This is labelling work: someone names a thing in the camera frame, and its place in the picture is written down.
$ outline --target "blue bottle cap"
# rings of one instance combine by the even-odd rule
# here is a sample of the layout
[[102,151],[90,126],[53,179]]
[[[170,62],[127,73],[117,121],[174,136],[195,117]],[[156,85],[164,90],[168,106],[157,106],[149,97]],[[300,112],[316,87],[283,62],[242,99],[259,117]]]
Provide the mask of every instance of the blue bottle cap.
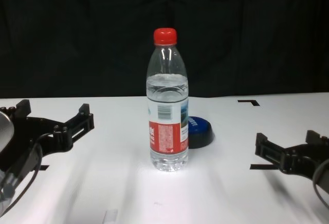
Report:
[[189,148],[202,148],[214,138],[211,124],[200,117],[189,117]]

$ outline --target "red bottle cap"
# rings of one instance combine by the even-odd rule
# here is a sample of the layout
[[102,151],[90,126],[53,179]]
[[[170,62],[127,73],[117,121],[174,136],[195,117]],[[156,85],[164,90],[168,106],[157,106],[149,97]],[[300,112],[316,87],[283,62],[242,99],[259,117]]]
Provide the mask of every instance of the red bottle cap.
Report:
[[177,32],[173,28],[159,28],[154,31],[155,45],[173,45],[177,43]]

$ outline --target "bottle label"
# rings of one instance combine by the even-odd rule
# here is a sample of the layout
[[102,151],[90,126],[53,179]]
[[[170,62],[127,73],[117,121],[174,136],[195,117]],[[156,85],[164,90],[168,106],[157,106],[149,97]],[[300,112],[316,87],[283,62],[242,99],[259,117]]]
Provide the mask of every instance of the bottle label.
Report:
[[188,98],[180,102],[149,99],[150,145],[155,152],[177,154],[188,147]]

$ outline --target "red label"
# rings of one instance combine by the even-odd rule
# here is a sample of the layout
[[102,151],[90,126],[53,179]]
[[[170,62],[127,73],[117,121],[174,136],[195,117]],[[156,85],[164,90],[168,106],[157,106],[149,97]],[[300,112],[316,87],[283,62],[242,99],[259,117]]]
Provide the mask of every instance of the red label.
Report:
[[177,154],[186,150],[189,140],[180,141],[180,123],[158,124],[150,121],[151,149],[162,154]]

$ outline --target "white tabletop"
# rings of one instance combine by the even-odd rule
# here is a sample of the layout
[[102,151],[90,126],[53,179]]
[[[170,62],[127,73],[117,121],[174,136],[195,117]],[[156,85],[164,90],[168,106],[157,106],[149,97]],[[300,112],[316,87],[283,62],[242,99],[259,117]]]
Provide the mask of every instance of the white tabletop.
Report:
[[[245,99],[260,106],[237,102]],[[0,100],[0,106],[18,101]],[[254,154],[258,132],[283,147],[304,143],[308,129],[328,136],[329,94],[190,98],[189,114],[208,120],[216,137],[209,146],[190,150],[188,166],[173,173],[150,162],[145,97],[30,102],[30,116],[63,122],[89,103],[95,129],[71,151],[43,159],[49,168],[39,172],[1,224],[329,222],[310,180],[249,169],[252,163],[268,164]],[[276,177],[289,197],[276,193],[269,177]]]

